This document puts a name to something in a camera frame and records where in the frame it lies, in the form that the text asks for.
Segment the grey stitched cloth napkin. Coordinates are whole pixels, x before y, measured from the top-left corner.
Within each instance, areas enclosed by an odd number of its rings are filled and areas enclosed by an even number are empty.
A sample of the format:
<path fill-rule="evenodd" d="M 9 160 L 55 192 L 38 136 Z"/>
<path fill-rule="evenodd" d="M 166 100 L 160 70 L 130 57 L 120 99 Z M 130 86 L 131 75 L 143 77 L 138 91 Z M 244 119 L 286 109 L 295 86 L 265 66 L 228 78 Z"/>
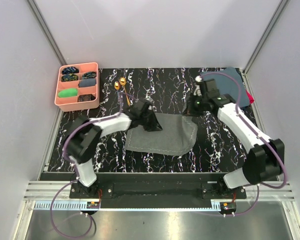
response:
<path fill-rule="evenodd" d="M 130 129 L 124 148 L 140 153 L 182 156 L 194 147 L 198 126 L 191 116 L 157 113 L 156 118 L 162 130 L 149 132 L 142 126 Z"/>

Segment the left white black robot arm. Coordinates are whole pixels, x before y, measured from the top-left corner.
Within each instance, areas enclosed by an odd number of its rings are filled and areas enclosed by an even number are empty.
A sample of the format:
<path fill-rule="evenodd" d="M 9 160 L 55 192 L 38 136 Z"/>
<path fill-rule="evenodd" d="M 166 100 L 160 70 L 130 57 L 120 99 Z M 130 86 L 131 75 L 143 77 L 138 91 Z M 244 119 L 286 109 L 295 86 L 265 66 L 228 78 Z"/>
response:
<path fill-rule="evenodd" d="M 85 197 L 93 198 L 98 193 L 92 158 L 100 138 L 138 126 L 147 132 L 163 129 L 153 111 L 153 104 L 146 99 L 138 99 L 133 105 L 113 115 L 79 117 L 73 122 L 63 144 L 62 157 L 74 165 L 76 179 L 81 184 L 80 192 Z"/>

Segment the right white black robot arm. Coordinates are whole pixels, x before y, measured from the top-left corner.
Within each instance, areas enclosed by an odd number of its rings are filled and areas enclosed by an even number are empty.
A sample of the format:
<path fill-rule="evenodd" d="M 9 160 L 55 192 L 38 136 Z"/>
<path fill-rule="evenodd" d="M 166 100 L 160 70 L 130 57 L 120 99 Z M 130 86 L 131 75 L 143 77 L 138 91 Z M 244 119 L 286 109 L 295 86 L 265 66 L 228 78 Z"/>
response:
<path fill-rule="evenodd" d="M 186 102 L 186 116 L 201 116 L 213 113 L 240 140 L 247 152 L 243 166 L 225 174 L 217 182 L 217 192 L 229 198 L 238 187 L 266 183 L 269 179 L 283 175 L 282 188 L 287 183 L 284 165 L 285 145 L 280 139 L 271 139 L 257 128 L 239 108 L 239 100 L 229 94 L 221 94 L 214 79 L 195 78 L 195 89 Z"/>

